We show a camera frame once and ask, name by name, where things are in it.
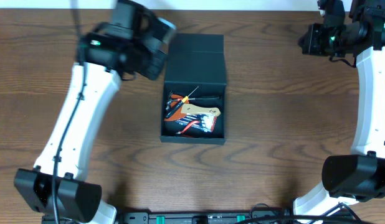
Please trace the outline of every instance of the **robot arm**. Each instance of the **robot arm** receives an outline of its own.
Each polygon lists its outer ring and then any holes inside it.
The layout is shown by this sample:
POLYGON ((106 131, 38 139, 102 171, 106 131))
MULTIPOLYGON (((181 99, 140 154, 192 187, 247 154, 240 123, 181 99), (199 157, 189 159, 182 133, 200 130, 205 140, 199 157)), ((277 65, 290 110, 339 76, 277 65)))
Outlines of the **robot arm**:
MULTIPOLYGON (((83 99, 74 114, 62 145, 58 176, 72 174, 73 179, 85 181, 93 142, 101 120, 115 93, 120 89, 121 77, 116 71, 107 72, 104 66, 86 63, 86 86, 83 99)), ((78 100, 83 82, 83 66, 75 64, 65 103, 57 123, 42 154, 37 158, 34 168, 45 174, 53 174, 54 156, 65 126, 78 100)))
POLYGON ((84 61, 72 69, 53 133, 34 169, 19 169, 14 179, 31 209, 47 215, 58 211, 60 217, 81 223, 114 223, 116 209, 101 200, 101 186, 84 182, 94 139, 125 80, 123 74, 138 72, 156 79, 166 58, 160 48, 169 43, 175 30, 143 6, 119 0, 112 22, 100 24, 80 40, 83 52, 78 54, 83 57, 78 58, 84 61), (141 30, 144 20, 148 28, 141 30))
POLYGON ((319 1, 328 25, 313 24, 300 40, 304 54, 332 60, 353 53, 359 73, 359 110, 352 155, 326 160, 322 182, 294 201, 296 215, 324 215, 339 203, 353 205, 385 196, 385 1, 381 8, 378 4, 353 1, 349 14, 353 23, 346 26, 345 15, 338 18, 335 13, 345 11, 335 10, 343 7, 340 0, 319 1))

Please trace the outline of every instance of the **wooden table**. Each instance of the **wooden table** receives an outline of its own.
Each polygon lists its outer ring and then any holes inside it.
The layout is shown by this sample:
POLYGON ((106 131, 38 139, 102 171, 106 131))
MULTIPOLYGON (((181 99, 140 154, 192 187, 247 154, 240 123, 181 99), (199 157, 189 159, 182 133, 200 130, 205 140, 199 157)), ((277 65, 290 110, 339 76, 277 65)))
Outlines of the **wooden table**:
MULTIPOLYGON (((321 21, 317 12, 157 13, 180 32, 225 35, 227 142, 161 144, 163 76, 124 83, 90 158, 87 181, 103 187, 104 200, 153 212, 287 206, 319 183, 328 156, 349 154, 357 70, 297 46, 308 24, 321 21)), ((83 31, 110 14, 83 10, 83 31)), ((52 132, 75 41, 68 10, 0 9, 0 223, 39 223, 12 182, 17 168, 32 168, 52 132)), ((353 210, 385 223, 385 198, 353 210)))

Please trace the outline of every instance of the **black mounting bracket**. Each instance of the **black mounting bracket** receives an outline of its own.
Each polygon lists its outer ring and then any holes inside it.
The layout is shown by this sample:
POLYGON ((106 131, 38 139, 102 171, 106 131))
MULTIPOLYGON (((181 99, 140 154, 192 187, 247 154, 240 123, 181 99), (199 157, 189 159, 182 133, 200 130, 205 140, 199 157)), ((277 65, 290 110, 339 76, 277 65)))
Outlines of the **black mounting bracket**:
MULTIPOLYGON (((14 185, 26 203, 35 212, 53 214, 51 183, 52 175, 38 170, 18 169, 14 185)), ((60 217, 82 223, 91 221, 100 204, 102 189, 96 184, 56 178, 57 204, 60 217)))
POLYGON ((351 197, 360 202, 385 197, 385 159, 375 152, 367 156, 330 156, 322 180, 331 197, 351 197))

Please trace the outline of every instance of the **open box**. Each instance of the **open box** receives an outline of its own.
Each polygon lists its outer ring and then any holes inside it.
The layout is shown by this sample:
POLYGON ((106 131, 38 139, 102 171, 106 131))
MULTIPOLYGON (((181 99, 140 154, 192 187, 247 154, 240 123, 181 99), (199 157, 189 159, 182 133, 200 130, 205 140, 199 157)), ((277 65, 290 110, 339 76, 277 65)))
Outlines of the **open box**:
POLYGON ((168 62, 164 78, 161 141, 176 143, 224 144, 226 141, 226 64, 224 61, 223 35, 178 34, 169 46, 168 62), (190 101, 205 107, 219 108, 221 115, 217 117, 211 133, 196 128, 189 128, 185 134, 176 133, 185 126, 175 121, 164 121, 166 103, 170 91, 186 96, 197 86, 199 88, 191 98, 202 96, 220 96, 218 100, 190 101))

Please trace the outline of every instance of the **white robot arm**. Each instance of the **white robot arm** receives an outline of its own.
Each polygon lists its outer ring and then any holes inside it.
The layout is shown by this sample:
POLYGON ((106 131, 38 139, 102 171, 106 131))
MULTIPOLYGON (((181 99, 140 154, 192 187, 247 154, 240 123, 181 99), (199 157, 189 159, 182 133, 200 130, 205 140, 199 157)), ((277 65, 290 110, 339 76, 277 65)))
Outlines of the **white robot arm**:
MULTIPOLYGON (((357 68, 359 111, 351 153, 365 156, 368 151, 374 151, 377 157, 385 158, 385 47, 381 51, 371 47, 359 54, 357 68)), ((354 205, 358 201, 330 197, 321 182, 294 201, 293 212, 296 215, 322 215, 339 203, 354 205)))
MULTIPOLYGON (((321 1, 319 7, 330 12, 329 18, 335 16, 335 9, 341 4, 341 1, 337 0, 321 1)), ((370 13, 375 10, 385 12, 385 2, 382 8, 377 9, 377 6, 372 5, 373 1, 366 1, 363 5, 359 5, 358 1, 353 1, 351 9, 351 17, 353 24, 351 26, 336 25, 335 18, 328 19, 328 25, 334 26, 333 29, 318 30, 318 26, 314 24, 310 27, 311 32, 323 32, 327 37, 329 44, 327 47, 333 49, 333 53, 336 56, 344 56, 342 51, 343 45, 351 45, 344 49, 347 53, 353 53, 356 56, 356 66, 359 73, 359 109, 358 109, 358 122, 356 135, 354 137, 353 145, 351 147, 352 155, 367 156, 372 155, 377 158, 385 159, 385 39, 381 36, 376 39, 373 34, 385 35, 385 17, 384 14, 378 14, 374 16, 370 13), (378 23, 370 23, 367 20, 371 18, 378 20, 378 23)), ((374 167, 374 173, 376 173, 377 164, 374 167)), ((323 168, 323 181, 326 178, 325 166, 323 168)), ((361 198, 359 193, 352 195, 354 190, 343 189, 342 191, 348 191, 349 197, 332 197, 329 191, 324 187, 323 182, 320 182, 314 189, 308 192, 306 195, 297 198, 293 203, 293 213, 295 215, 324 215, 327 211, 337 207, 339 203, 347 205, 354 205, 358 203, 361 198)), ((337 212, 338 209, 333 210, 327 215, 337 212)), ((300 220, 302 223, 307 223, 307 220, 300 220)))
POLYGON ((53 133, 34 169, 19 169, 14 179, 31 209, 54 214, 56 223, 60 217, 114 223, 116 208, 101 200, 101 187, 84 182, 92 146, 123 73, 156 79, 166 58, 160 48, 175 31, 142 5, 118 0, 111 24, 100 24, 80 40, 78 62, 53 133), (148 22, 145 30, 140 29, 143 20, 148 22))

